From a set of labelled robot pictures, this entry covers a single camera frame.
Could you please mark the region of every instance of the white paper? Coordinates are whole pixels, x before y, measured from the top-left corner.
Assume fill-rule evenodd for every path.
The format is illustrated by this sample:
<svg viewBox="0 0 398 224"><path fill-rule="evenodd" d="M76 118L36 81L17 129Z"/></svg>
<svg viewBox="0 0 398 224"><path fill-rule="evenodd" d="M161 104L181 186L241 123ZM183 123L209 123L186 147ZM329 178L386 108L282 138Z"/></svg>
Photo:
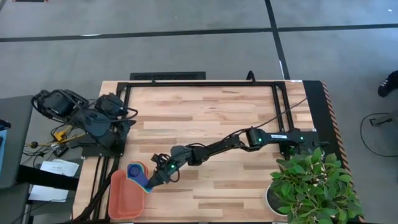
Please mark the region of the white paper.
<svg viewBox="0 0 398 224"><path fill-rule="evenodd" d="M67 175L73 177L76 174L79 165L73 162L63 161L61 159L55 159L52 162L43 161L40 170L51 172L54 174ZM54 202L65 202L68 196L68 190L55 189L53 187L43 187L34 185L29 195L29 200L41 200L41 201L54 201Z"/></svg>

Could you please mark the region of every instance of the wood grain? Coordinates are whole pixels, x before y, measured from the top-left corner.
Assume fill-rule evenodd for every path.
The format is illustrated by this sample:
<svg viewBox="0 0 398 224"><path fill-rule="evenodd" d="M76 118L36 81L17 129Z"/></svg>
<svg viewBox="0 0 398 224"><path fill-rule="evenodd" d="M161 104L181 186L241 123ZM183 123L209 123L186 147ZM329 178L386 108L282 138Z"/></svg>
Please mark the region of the wood grain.
<svg viewBox="0 0 398 224"><path fill-rule="evenodd" d="M103 82L101 94L115 93L117 83ZM306 97L302 83L286 82L286 87L290 106ZM278 94L284 111L282 93ZM176 144L211 144L237 129L261 124L275 116L272 90L267 86L137 87L131 89L129 106L137 109L139 115L127 137L119 168L125 169L131 161L141 161L150 173L155 166L150 161L153 153L170 154L170 148ZM306 101L292 110L292 116L296 128L314 128ZM285 116L284 124L288 128ZM262 128L278 132L277 121ZM183 166L180 181L155 188L146 195L142 215L125 221L284 221L269 210L263 199L271 184L270 173L278 170L277 158L282 157L278 145L273 144L250 153L230 150L198 167ZM73 206L75 215L90 201L96 161L97 158L88 158L83 163ZM102 217L108 195L103 198Z"/></svg>

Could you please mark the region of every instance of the black shoe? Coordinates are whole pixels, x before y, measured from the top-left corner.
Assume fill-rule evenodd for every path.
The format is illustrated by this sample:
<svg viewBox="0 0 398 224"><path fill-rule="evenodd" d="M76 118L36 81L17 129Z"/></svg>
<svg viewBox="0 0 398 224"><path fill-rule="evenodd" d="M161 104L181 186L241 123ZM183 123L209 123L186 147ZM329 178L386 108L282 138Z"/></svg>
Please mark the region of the black shoe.
<svg viewBox="0 0 398 224"><path fill-rule="evenodd" d="M379 86L379 96L386 97L392 90L398 88L398 71L392 72Z"/></svg>

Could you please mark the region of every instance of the black floor line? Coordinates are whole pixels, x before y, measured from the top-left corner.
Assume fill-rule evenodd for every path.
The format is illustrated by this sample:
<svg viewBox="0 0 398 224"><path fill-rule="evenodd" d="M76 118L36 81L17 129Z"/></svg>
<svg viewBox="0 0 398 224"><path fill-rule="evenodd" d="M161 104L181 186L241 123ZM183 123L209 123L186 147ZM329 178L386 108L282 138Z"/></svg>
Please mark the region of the black floor line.
<svg viewBox="0 0 398 224"><path fill-rule="evenodd" d="M373 24L373 25L349 25L349 26L318 26L318 27L280 27L278 32L299 32L299 31L323 31L323 30L358 30L358 29L386 29L398 28L398 24ZM0 37L0 42L30 42L30 41L51 41L51 40L92 40L92 39L114 39L134 37L168 37L178 35L208 35L208 34L249 34L272 32L272 28L239 28L239 29L207 29L207 30L180 30L160 32L136 32L122 34L89 34L89 35L60 35L46 37ZM279 34L275 37L276 43L280 43Z"/></svg>
<svg viewBox="0 0 398 224"><path fill-rule="evenodd" d="M282 48L282 42L280 41L278 28L276 26L274 11L272 10L272 6L271 6L271 0L265 0L265 2L266 2L268 16L269 16L269 22L271 23L272 35L274 36L276 51L277 51L280 66L282 69L283 78L285 80L290 80L289 70L287 69L287 62L285 59L285 53Z"/></svg>
<svg viewBox="0 0 398 224"><path fill-rule="evenodd" d="M208 29L208 30L181 30L163 32L137 32L124 34L89 34L89 35L61 35L47 37L10 37L0 38L0 42L29 42L49 40L93 40L131 37L167 37L177 35L207 35L207 34L248 34L271 32L271 28L240 28L240 29Z"/></svg>
<svg viewBox="0 0 398 224"><path fill-rule="evenodd" d="M7 0L0 0L0 12Z"/></svg>
<svg viewBox="0 0 398 224"><path fill-rule="evenodd" d="M386 29L398 28L398 24L368 24L368 25L345 25L345 26L315 26L315 27L280 27L279 32L298 31L323 31L323 30L358 30L358 29Z"/></svg>

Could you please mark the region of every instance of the gray floor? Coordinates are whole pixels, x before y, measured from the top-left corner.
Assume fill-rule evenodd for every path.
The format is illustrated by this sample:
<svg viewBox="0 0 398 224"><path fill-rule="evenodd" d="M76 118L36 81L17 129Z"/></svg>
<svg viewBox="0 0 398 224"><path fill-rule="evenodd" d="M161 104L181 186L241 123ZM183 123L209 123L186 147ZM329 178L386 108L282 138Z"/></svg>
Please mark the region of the gray floor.
<svg viewBox="0 0 398 224"><path fill-rule="evenodd" d="M272 0L279 27L398 23L395 0ZM0 37L107 34L186 29L270 27L264 1L7 1L0 12ZM398 68L398 30L280 33L291 79L328 85L365 219L398 220L398 159L377 157L359 138L361 119L397 109L398 92L377 96L377 86ZM69 88L87 98L102 80L126 80L130 72L206 71L208 79L281 79L271 33L143 37L106 40L0 43L1 97ZM34 113L29 141L48 141L56 124ZM364 137L383 154L398 139L389 126L365 125ZM69 151L66 159L80 151ZM36 223L68 219L43 215Z"/></svg>

